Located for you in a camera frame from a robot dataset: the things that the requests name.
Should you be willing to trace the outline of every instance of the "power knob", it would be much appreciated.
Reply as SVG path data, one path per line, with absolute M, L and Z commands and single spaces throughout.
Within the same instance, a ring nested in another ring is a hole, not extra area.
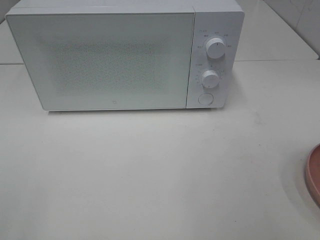
M 202 74 L 202 86 L 206 89 L 216 87 L 220 82 L 219 74 L 216 71 L 209 70 Z
M 221 58 L 226 52 L 226 42 L 221 37 L 211 38 L 205 45 L 206 54 L 211 59 Z

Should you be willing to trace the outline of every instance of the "microwave window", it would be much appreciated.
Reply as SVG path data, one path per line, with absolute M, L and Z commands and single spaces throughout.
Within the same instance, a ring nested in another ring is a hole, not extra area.
M 44 109 L 186 106 L 193 13 L 28 15 L 9 24 Z

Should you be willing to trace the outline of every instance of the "white microwave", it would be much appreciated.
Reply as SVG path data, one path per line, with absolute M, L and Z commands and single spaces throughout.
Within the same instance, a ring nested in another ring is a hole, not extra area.
M 6 15 L 44 110 L 220 108 L 235 0 L 21 0 Z

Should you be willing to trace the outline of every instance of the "pink plate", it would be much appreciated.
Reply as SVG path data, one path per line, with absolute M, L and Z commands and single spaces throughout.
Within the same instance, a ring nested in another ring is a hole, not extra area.
M 320 206 L 320 144 L 311 151 L 305 173 L 310 193 Z

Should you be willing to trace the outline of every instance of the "white countertop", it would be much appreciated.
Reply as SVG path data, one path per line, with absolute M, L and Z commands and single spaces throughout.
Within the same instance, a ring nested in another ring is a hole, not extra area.
M 318 55 L 262 0 L 237 0 L 245 12 L 236 61 L 316 60 Z M 0 24 L 0 64 L 22 64 L 6 21 Z
M 233 74 L 223 109 L 48 113 L 0 66 L 0 239 L 319 240 L 320 61 Z

